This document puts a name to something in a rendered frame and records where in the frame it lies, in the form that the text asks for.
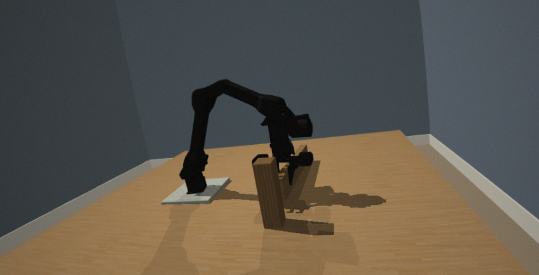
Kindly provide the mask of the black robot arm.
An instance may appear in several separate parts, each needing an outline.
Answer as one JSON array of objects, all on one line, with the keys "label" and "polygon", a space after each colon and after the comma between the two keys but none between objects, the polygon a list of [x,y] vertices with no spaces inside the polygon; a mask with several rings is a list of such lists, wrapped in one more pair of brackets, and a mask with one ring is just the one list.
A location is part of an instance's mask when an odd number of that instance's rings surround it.
[{"label": "black robot arm", "polygon": [[255,107],[266,116],[261,126],[268,125],[270,140],[283,140],[289,136],[311,137],[313,134],[309,114],[294,115],[281,97],[258,93],[229,79],[221,79],[197,89],[191,95],[194,121],[190,149],[180,172],[181,179],[186,183],[187,194],[203,192],[207,186],[202,172],[208,164],[208,155],[204,152],[208,118],[216,98],[223,93]]}]

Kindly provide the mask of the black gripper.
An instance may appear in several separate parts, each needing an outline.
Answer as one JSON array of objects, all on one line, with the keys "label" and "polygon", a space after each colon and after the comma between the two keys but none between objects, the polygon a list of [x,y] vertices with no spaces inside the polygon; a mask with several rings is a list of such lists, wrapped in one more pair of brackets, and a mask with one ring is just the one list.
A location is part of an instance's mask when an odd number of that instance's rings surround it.
[{"label": "black gripper", "polygon": [[[288,175],[289,175],[289,184],[292,185],[293,176],[295,169],[298,169],[299,166],[311,166],[313,163],[313,153],[312,152],[300,152],[298,156],[291,156],[291,150],[289,145],[289,138],[283,140],[270,140],[270,148],[272,150],[273,157],[276,157],[276,164],[279,169],[279,163],[289,163]],[[258,158],[268,158],[267,154],[258,154],[253,160],[252,164]]]}]

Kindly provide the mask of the brown wooden rail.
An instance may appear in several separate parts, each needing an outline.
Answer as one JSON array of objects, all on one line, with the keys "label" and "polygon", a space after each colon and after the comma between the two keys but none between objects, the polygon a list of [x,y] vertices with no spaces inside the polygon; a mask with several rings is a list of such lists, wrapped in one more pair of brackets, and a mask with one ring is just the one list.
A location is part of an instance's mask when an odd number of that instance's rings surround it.
[{"label": "brown wooden rail", "polygon": [[[300,152],[308,152],[307,145],[300,145],[300,147],[295,152],[295,155],[292,156],[298,156]],[[284,167],[279,171],[278,176],[280,179],[280,187],[282,191],[282,199],[283,202],[286,201],[288,198],[291,190],[293,189],[295,183],[297,182],[300,174],[302,174],[305,166],[299,166],[298,169],[295,169],[292,185],[289,184],[289,175],[288,175],[288,167],[289,163],[286,163]]]}]

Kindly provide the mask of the brown wooden post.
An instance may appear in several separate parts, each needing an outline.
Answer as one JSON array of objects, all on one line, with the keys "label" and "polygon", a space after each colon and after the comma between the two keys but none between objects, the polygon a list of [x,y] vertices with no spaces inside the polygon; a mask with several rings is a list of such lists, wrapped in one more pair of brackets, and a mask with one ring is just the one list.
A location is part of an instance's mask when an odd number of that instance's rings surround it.
[{"label": "brown wooden post", "polygon": [[276,157],[258,158],[252,167],[264,229],[282,229],[286,217]]}]

